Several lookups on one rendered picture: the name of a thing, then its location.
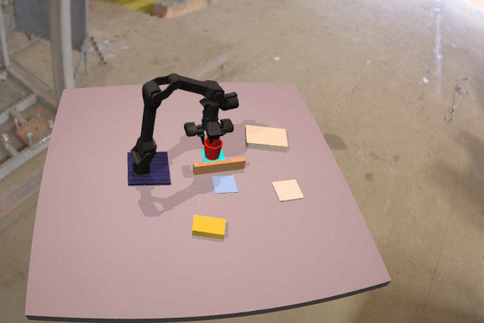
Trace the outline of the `red cup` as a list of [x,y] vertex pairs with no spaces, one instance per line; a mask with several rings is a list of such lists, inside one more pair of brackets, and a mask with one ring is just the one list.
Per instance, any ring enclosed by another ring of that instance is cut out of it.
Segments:
[[204,156],[208,160],[217,160],[222,149],[222,140],[214,139],[212,144],[209,144],[209,139],[204,140]]

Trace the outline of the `yellow rectangular block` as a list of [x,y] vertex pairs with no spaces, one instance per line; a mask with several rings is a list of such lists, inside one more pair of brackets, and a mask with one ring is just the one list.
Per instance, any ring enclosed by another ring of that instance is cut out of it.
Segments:
[[224,238],[225,220],[194,215],[192,235],[208,238]]

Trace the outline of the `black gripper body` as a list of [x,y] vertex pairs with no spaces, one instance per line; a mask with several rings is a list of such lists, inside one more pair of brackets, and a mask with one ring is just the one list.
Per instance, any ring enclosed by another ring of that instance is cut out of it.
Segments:
[[[203,119],[202,119],[202,124],[196,126],[195,122],[187,122],[184,124],[184,130],[186,133],[186,136],[191,137],[191,136],[196,136],[198,135],[203,135],[204,130],[203,130],[203,124],[207,121],[210,121],[211,123],[214,122],[215,120],[219,119],[218,114],[216,116],[207,116],[203,112]],[[234,126],[231,122],[230,119],[220,119],[219,125],[225,126],[226,128],[226,133],[228,132],[233,132],[234,131]]]

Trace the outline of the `cream flat square pad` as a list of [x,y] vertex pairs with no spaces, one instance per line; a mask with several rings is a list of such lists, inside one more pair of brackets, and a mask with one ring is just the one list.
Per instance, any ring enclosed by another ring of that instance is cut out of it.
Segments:
[[280,202],[303,198],[295,179],[271,183]]

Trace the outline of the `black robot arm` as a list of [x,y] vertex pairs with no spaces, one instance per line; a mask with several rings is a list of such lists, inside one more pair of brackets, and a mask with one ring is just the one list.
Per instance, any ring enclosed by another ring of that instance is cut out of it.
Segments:
[[[159,85],[165,84],[169,85],[162,91]],[[176,73],[170,73],[167,76],[157,77],[146,82],[142,88],[144,112],[141,136],[138,137],[136,145],[130,150],[133,156],[132,175],[134,174],[134,176],[148,177],[150,162],[154,158],[157,149],[153,138],[157,108],[160,106],[161,101],[168,98],[176,89],[203,95],[205,98],[201,99],[200,103],[204,107],[203,112],[207,116],[216,116],[219,113],[219,108],[230,110],[239,106],[236,92],[225,94],[220,84],[216,81],[200,81],[180,76]],[[207,139],[212,140],[224,136],[226,128],[219,125],[218,119],[212,123],[205,120],[203,130],[206,131]]]

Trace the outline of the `tan wooden plank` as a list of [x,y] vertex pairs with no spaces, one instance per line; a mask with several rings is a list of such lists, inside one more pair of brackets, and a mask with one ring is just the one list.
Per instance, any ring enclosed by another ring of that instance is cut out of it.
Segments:
[[194,163],[193,173],[210,174],[216,172],[227,172],[232,170],[244,169],[246,160],[244,157],[229,160],[217,160],[205,163]]

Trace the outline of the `cream flat rectangular block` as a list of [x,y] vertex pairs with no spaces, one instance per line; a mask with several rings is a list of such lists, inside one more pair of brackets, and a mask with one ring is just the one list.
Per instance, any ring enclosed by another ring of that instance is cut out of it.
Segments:
[[285,129],[246,125],[245,138],[249,148],[287,151]]

